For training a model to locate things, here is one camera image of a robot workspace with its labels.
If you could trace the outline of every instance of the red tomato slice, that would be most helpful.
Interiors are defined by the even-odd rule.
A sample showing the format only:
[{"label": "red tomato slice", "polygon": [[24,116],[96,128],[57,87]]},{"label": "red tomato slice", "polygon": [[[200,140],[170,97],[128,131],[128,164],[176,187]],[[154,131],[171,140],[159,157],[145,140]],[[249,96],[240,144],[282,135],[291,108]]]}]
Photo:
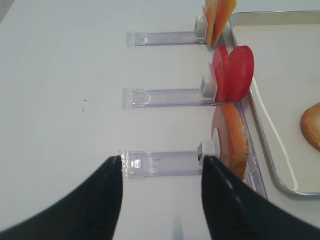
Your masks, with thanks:
[{"label": "red tomato slice", "polygon": [[237,46],[229,56],[230,77],[226,100],[240,101],[249,91],[254,73],[254,57],[248,46]]},{"label": "red tomato slice", "polygon": [[230,87],[230,61],[228,51],[225,45],[221,45],[215,49],[211,66],[211,77],[212,79],[216,79],[218,87],[215,101],[223,102],[226,100],[227,93]]}]

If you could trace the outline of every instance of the white table surface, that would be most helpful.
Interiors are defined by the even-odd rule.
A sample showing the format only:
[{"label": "white table surface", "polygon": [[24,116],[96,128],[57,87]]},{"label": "white table surface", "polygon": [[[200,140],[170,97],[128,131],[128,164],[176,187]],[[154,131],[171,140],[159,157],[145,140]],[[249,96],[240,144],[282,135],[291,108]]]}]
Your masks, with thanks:
[{"label": "white table surface", "polygon": [[[206,46],[127,48],[126,32],[192,30],[203,4],[15,0],[0,24],[0,230],[54,204],[118,150],[193,150],[210,139],[211,107],[121,107],[122,88],[198,87],[213,54]],[[239,0],[236,8],[289,10],[320,10],[320,2]],[[320,227],[319,199],[274,186],[246,116],[269,200]],[[209,239],[200,181],[125,181],[114,239]]]}]

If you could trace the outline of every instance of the metal tray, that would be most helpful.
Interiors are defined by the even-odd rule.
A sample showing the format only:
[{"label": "metal tray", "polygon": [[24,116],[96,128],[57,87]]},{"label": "metal tray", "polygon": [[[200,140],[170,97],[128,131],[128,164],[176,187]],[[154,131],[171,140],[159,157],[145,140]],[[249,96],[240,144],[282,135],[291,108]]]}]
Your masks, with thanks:
[{"label": "metal tray", "polygon": [[320,152],[304,138],[304,111],[320,102],[320,11],[239,12],[235,46],[254,54],[251,106],[271,174],[292,194],[320,196]]}]

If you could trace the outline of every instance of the silver tray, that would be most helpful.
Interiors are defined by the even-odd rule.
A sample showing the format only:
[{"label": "silver tray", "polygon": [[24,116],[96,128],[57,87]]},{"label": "silver tray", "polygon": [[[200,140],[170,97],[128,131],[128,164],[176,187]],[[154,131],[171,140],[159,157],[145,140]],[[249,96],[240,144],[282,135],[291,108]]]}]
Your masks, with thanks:
[{"label": "silver tray", "polygon": [[271,175],[287,193],[320,196],[320,152],[300,119],[320,102],[320,11],[238,12],[235,46],[254,54],[250,103]]}]

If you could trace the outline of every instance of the tray rim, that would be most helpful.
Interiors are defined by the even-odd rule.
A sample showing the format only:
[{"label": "tray rim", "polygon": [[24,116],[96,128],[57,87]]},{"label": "tray rim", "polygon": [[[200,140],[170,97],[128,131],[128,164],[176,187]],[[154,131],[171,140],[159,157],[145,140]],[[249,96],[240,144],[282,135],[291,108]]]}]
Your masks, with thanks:
[{"label": "tray rim", "polygon": [[[229,25],[230,25],[230,30],[231,30],[231,36],[232,36],[232,42],[234,47],[238,46],[237,43],[237,39],[236,39],[236,35],[235,35],[235,31],[234,31],[234,27],[238,27],[238,26],[248,26],[248,25],[243,25],[243,24],[234,24],[233,23],[233,19],[239,15],[259,15],[259,14],[263,14],[263,15],[281,15],[281,14],[319,14],[320,15],[320,11],[318,10],[303,10],[303,11],[248,11],[248,12],[236,12],[233,13],[229,19]],[[250,26],[262,26],[264,24],[255,24],[252,23],[252,25]],[[275,183],[278,185],[278,187],[285,191],[286,193],[292,194],[292,195],[299,195],[299,196],[320,196],[320,192],[315,191],[315,192],[304,192],[304,191],[298,191],[298,190],[294,190],[291,187],[287,186],[280,178],[278,171],[276,169],[275,166],[275,162],[274,162],[274,158],[272,157],[271,154],[271,150],[268,144],[268,140],[267,137],[265,135],[265,131],[263,129],[260,117],[258,115],[257,112],[257,108],[256,105],[259,103],[256,103],[253,97],[253,89],[252,87],[250,87],[250,91],[248,93],[248,99],[249,99],[249,104],[251,107],[251,112],[253,114],[253,119],[255,121],[255,124],[258,128],[258,135],[260,138],[260,141],[262,142],[262,149],[266,155],[266,162],[269,166],[269,169],[271,170],[271,175],[273,176],[273,180],[275,181]]]}]

